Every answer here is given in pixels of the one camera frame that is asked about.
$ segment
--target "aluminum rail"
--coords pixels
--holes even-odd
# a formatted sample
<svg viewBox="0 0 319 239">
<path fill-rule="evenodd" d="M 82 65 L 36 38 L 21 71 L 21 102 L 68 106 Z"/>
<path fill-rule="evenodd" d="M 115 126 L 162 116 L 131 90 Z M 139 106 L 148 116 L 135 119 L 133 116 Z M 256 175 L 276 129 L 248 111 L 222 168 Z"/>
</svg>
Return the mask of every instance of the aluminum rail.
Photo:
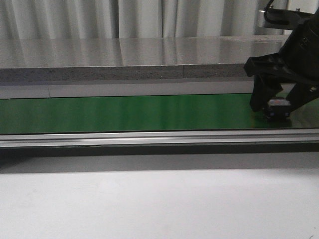
<svg viewBox="0 0 319 239">
<path fill-rule="evenodd" d="M 0 135 L 0 148 L 319 142 L 319 128 Z"/>
</svg>

